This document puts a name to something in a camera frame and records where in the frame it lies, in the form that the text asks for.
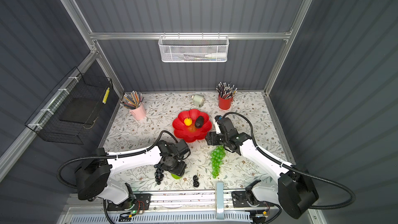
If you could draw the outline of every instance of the bundle of pencils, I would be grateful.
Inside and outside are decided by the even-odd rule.
[[[220,82],[216,89],[222,99],[230,99],[235,95],[236,91],[238,90],[237,88],[235,88],[234,90],[234,87],[235,85],[231,86],[231,83],[227,84],[226,82]]]
[[[141,106],[142,100],[144,99],[142,97],[142,93],[133,91],[131,92],[131,96],[129,94],[125,94],[123,96],[128,102],[120,102],[121,106],[124,106],[125,108],[128,109],[137,109],[138,107]]]

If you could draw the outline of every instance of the black wire basket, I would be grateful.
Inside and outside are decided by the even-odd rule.
[[[48,108],[40,110],[37,123],[25,125],[44,141],[84,144],[112,88],[110,78],[79,73],[65,89],[59,89],[61,93]]]

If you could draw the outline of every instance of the bunch of green grapes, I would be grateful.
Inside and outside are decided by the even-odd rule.
[[[213,178],[216,178],[220,173],[220,165],[222,164],[222,159],[225,157],[225,150],[222,146],[217,146],[211,152],[211,165],[213,167],[213,171],[211,175]]]

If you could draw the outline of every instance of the floral tablecloth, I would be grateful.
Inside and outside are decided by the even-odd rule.
[[[173,132],[172,122],[181,111],[197,108],[192,103],[192,93],[154,93],[143,94],[144,106],[147,117],[137,121],[129,111],[123,107],[117,112],[112,128],[104,143],[105,151],[124,151],[151,145],[161,130]],[[205,103],[201,108],[210,119],[216,115],[233,111],[244,114],[254,127],[254,134],[258,145],[263,146],[276,156],[285,159],[282,146],[276,134],[276,130],[268,113],[262,92],[237,92],[231,109],[221,110],[218,107],[217,93],[201,93],[205,97]],[[250,135],[250,127],[239,116],[231,115],[234,126],[238,132],[246,132]],[[173,142],[163,134],[163,140]],[[115,176],[122,183],[129,183],[134,191],[170,191],[192,189],[214,189],[217,181],[224,183],[226,189],[244,188],[256,179],[272,179],[250,160],[236,153],[226,152],[224,164],[220,166],[220,175],[217,179],[211,177],[210,152],[214,146],[208,146],[205,140],[197,140],[188,144],[191,156],[185,162],[187,168],[181,179],[174,179],[169,172],[164,172],[164,178],[160,185],[155,182],[153,166],[141,166],[127,170]],[[200,186],[193,187],[192,177],[198,175]]]

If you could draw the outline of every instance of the pencil sharpener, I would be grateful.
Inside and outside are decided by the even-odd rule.
[[[196,107],[202,107],[203,103],[205,102],[205,98],[198,94],[192,95],[192,100]]]

